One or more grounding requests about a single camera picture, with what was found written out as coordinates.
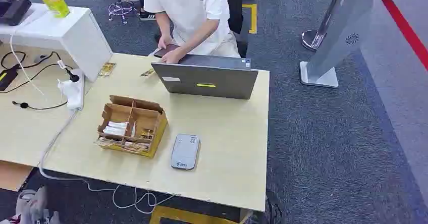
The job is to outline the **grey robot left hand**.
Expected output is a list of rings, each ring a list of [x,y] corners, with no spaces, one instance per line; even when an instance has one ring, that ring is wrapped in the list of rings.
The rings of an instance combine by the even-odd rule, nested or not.
[[[58,211],[47,208],[47,188],[26,189],[19,193],[12,223],[62,223]]]

